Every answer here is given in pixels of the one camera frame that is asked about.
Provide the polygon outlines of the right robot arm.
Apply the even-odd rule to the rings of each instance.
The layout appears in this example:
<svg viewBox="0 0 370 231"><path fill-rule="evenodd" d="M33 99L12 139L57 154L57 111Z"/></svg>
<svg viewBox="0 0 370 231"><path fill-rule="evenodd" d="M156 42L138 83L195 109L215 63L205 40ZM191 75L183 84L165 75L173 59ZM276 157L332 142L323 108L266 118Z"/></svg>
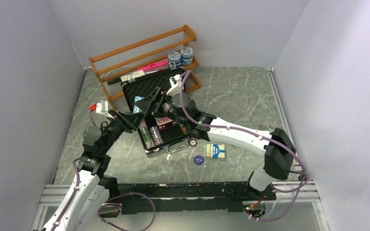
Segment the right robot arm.
<svg viewBox="0 0 370 231"><path fill-rule="evenodd" d="M287 180L296 156L296 149L286 131L254 130L232 124L199 110L194 100L183 91L184 77L170 78L167 92L155 89L149 96L135 102L144 114L168 117L184 126L194 139L223 142L254 152L264 158L262 167L253 171L246 186L246 195L256 200L276 180Z"/></svg>

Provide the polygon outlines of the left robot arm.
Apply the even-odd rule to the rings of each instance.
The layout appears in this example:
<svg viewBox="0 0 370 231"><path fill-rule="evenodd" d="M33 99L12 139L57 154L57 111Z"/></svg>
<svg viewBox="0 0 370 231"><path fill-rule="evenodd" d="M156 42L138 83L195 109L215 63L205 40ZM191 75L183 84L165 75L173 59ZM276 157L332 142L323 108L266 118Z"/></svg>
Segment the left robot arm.
<svg viewBox="0 0 370 231"><path fill-rule="evenodd" d="M106 116L100 124L93 124L83 133L83 153L73 160L73 181L55 213L43 225L43 231L84 231L105 202L113 202L119 195L115 177L105 175L110 163L109 149L124 133L139 128L144 112L95 110Z"/></svg>

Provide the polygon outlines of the blue Texas Hold'em card deck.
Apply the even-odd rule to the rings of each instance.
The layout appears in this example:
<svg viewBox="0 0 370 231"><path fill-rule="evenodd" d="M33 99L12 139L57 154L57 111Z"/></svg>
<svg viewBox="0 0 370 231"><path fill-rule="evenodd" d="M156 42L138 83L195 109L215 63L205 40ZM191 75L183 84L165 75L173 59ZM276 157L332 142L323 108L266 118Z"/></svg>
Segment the blue Texas Hold'em card deck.
<svg viewBox="0 0 370 231"><path fill-rule="evenodd" d="M225 159L226 149L224 144L206 144L206 157L213 159Z"/></svg>

